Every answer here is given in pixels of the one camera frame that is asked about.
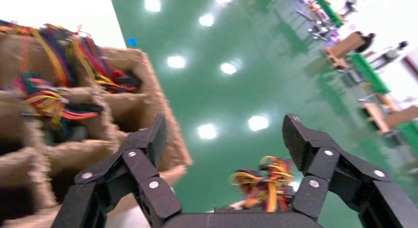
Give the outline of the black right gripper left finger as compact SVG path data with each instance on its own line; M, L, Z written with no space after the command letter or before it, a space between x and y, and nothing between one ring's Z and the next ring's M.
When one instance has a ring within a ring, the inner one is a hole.
M180 201L157 170L166 142L166 118L158 114L151 126L128 134L115 154L75 176L51 226L104 228L108 213L128 194L152 228L180 215Z

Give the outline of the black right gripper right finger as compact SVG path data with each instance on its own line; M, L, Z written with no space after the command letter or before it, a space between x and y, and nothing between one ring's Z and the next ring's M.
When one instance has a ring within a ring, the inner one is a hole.
M326 132L310 129L292 113L284 116L282 137L304 178L292 211L318 227L328 192L357 212L365 228L415 228L418 209L392 175L345 150Z

